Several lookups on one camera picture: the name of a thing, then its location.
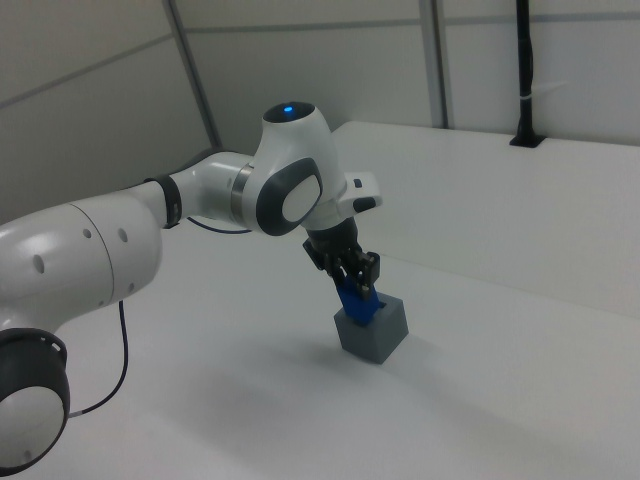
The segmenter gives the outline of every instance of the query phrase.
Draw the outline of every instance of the gray box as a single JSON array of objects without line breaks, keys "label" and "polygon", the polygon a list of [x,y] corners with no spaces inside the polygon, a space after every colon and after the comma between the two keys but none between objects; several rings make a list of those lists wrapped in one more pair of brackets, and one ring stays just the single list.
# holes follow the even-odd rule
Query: gray box
[{"label": "gray box", "polygon": [[409,333],[404,304],[399,298],[378,293],[380,308],[369,325],[358,325],[340,309],[333,316],[342,348],[373,363],[382,364]]}]

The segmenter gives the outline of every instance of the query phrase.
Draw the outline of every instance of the black ring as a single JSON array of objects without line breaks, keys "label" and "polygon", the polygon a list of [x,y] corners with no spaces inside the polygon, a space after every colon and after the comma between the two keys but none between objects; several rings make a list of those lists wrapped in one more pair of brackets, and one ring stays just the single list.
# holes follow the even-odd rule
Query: black ring
[{"label": "black ring", "polygon": [[0,402],[29,387],[52,390],[63,407],[63,420],[56,438],[36,458],[16,467],[0,466],[0,477],[26,470],[56,444],[69,418],[69,382],[65,372],[67,349],[55,335],[36,328],[0,331]]},{"label": "black ring", "polygon": [[182,198],[180,189],[169,175],[160,175],[155,178],[146,178],[144,183],[157,182],[164,192],[164,202],[167,206],[167,223],[164,228],[175,227],[182,218]]}]

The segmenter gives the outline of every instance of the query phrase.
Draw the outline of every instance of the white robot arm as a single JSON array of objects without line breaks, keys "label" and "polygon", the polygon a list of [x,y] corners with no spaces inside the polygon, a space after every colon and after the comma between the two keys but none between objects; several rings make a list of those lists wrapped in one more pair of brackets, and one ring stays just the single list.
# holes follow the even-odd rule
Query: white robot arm
[{"label": "white robot arm", "polygon": [[362,253],[352,217],[381,204],[370,173],[345,174],[320,111],[292,102],[268,110],[255,156],[223,152],[179,173],[71,202],[0,227],[0,476],[55,444],[69,415],[66,321],[149,284],[160,230],[181,218],[224,219],[268,235],[298,225],[320,269],[354,276],[365,298],[377,257]]}]

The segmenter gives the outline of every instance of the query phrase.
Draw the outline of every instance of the blue block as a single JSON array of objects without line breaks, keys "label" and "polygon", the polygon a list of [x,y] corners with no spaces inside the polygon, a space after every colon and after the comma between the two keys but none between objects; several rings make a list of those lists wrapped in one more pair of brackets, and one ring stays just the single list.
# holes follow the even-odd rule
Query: blue block
[{"label": "blue block", "polygon": [[349,277],[345,278],[343,284],[336,287],[336,290],[338,290],[344,313],[348,317],[351,317],[355,323],[362,326],[371,323],[373,316],[380,308],[378,293],[373,285],[371,286],[371,296],[368,300],[360,298],[355,282]]}]

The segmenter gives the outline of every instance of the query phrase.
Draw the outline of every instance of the wire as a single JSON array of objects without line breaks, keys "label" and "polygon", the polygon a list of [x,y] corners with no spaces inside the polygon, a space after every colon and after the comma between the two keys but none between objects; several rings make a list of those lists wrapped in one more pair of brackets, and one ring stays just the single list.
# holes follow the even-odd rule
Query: wire
[{"label": "wire", "polygon": [[122,363],[122,373],[120,374],[120,380],[118,380],[118,384],[115,386],[115,388],[111,391],[109,395],[107,395],[98,403],[96,403],[95,405],[92,405],[89,408],[85,408],[83,410],[78,410],[77,412],[70,413],[69,418],[79,417],[86,413],[93,412],[97,408],[100,408],[102,405],[104,405],[109,400],[111,400],[116,393],[118,393],[118,390],[120,390],[120,387],[124,383],[124,379],[127,376],[127,368],[129,366],[129,340],[127,339],[127,325],[124,319],[124,304],[122,303],[122,300],[120,300],[120,302],[118,303],[118,307],[120,310],[120,327],[122,329],[122,346],[124,349],[124,352],[123,352],[124,361]]},{"label": "wire", "polygon": [[194,225],[199,226],[200,228],[204,228],[205,230],[209,230],[210,232],[224,233],[226,235],[240,235],[242,233],[250,233],[251,232],[251,230],[220,230],[219,228],[213,228],[213,227],[210,227],[209,225],[205,225],[204,223],[200,223],[199,221],[194,220],[191,217],[187,217],[187,220],[189,220]]},{"label": "wire", "polygon": [[[204,228],[205,230],[209,230],[211,232],[216,232],[216,233],[224,233],[227,235],[240,235],[242,233],[251,232],[251,230],[220,230],[218,228],[213,228],[208,225],[205,225],[204,223],[200,223],[191,217],[187,217],[187,220],[189,220],[191,223],[201,228]],[[109,395],[107,395],[106,397],[104,397],[102,400],[100,400],[95,405],[92,405],[91,407],[70,413],[69,418],[80,417],[82,415],[85,415],[89,412],[93,412],[94,410],[100,408],[109,400],[111,400],[116,393],[118,393],[118,390],[120,390],[120,387],[124,383],[124,379],[127,376],[127,368],[129,367],[129,340],[127,339],[127,324],[124,318],[124,304],[122,303],[122,300],[120,300],[120,302],[118,303],[118,307],[120,310],[120,327],[122,329],[122,346],[124,350],[123,351],[124,361],[122,363],[122,373],[120,374],[120,380],[118,380],[118,383],[116,384],[116,386],[114,387],[114,389],[111,391]]]}]

